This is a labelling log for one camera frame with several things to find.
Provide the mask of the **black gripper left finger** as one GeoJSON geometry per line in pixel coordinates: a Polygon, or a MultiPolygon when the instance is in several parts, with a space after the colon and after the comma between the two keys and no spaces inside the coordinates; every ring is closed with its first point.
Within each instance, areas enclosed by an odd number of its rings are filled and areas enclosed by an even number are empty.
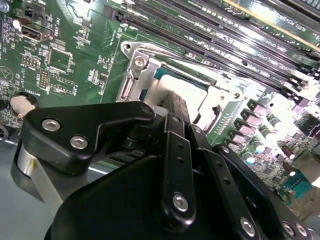
{"type": "Polygon", "coordinates": [[[154,157],[162,172],[156,218],[167,227],[184,227],[180,157],[189,141],[181,100],[170,93],[156,107],[129,101],[32,110],[23,120],[13,181],[56,214],[74,192],[154,157]]]}

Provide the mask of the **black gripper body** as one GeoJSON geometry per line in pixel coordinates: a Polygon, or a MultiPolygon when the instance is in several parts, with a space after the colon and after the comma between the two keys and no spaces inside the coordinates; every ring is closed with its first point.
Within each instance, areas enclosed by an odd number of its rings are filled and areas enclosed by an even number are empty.
{"type": "Polygon", "coordinates": [[[209,177],[193,173],[196,216],[179,233],[156,218],[161,163],[155,157],[121,167],[70,195],[57,211],[47,240],[237,240],[209,177]]]}

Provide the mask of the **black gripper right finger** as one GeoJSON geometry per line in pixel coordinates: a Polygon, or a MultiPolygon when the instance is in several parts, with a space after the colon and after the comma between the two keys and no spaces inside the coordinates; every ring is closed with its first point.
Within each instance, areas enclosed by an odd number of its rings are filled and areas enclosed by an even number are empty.
{"type": "Polygon", "coordinates": [[[182,240],[312,240],[313,233],[225,144],[210,146],[180,100],[182,240]]]}

